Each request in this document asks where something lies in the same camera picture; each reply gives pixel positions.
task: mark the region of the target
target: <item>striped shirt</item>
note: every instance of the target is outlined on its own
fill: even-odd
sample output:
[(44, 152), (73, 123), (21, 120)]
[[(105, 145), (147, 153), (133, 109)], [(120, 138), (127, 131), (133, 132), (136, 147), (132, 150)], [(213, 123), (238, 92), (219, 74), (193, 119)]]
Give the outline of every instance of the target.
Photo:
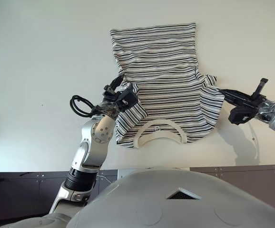
[(120, 90), (133, 84), (139, 98), (117, 118), (117, 144), (138, 147), (137, 137), (151, 140), (158, 138), (155, 134), (177, 135), (191, 143), (214, 128), (224, 96), (216, 77), (199, 72), (195, 23), (112, 29), (110, 34), (119, 72), (124, 74)]

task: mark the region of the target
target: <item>dark floor panel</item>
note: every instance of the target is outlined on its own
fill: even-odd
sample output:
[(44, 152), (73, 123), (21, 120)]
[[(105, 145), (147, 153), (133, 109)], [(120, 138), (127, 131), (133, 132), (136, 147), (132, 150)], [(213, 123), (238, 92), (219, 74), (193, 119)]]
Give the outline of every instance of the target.
[(256, 170), (275, 170), (275, 165), (252, 165), (252, 166), (225, 166), (225, 167), (219, 167), (219, 172), (256, 171)]
[(41, 179), (39, 186), (38, 214), (48, 213), (65, 178)]
[(0, 220), (38, 214), (39, 180), (6, 179), (0, 182)]
[(275, 207), (275, 170), (220, 172), (220, 178)]
[(203, 173), (219, 178), (219, 173), (218, 172), (203, 172)]
[(189, 170), (193, 172), (218, 172), (218, 167), (191, 167)]

